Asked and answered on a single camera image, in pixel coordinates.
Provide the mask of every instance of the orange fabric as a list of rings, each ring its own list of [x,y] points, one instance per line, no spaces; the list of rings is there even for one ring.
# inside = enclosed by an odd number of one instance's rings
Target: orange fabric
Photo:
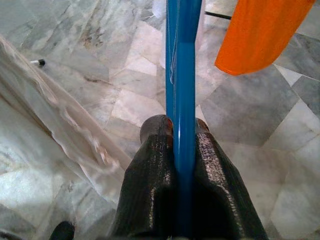
[[[215,65],[239,75],[267,67],[281,54],[316,0],[239,0]]]

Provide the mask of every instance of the black wire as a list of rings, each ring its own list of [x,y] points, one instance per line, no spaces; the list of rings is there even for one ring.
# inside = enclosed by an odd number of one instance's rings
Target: black wire
[[[227,16],[227,15],[223,15],[223,14],[219,14],[219,13],[213,13],[213,12],[210,12],[210,11],[205,11],[204,13],[206,15],[218,17],[218,18],[221,18],[221,19],[229,19],[229,20],[231,19],[231,16]]]

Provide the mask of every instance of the marble floor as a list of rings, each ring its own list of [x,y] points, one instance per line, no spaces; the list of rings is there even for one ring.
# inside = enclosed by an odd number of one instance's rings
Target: marble floor
[[[207,0],[206,10],[231,15],[236,3]],[[226,19],[205,16],[196,55],[196,115],[240,171],[270,239],[320,238],[319,16],[317,0],[274,64],[255,73],[213,65]],[[164,20],[152,0],[0,0],[0,34],[28,59],[44,58],[43,71],[131,157],[144,120],[165,113]],[[0,185],[0,229],[26,239],[49,239],[67,219],[76,240],[93,240],[114,216],[81,181],[17,167],[1,171]]]

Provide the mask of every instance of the orange cloth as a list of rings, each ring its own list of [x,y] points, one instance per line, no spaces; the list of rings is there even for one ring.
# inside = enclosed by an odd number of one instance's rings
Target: orange cloth
[[[215,65],[231,75],[267,67],[284,50],[315,1],[239,0]]]

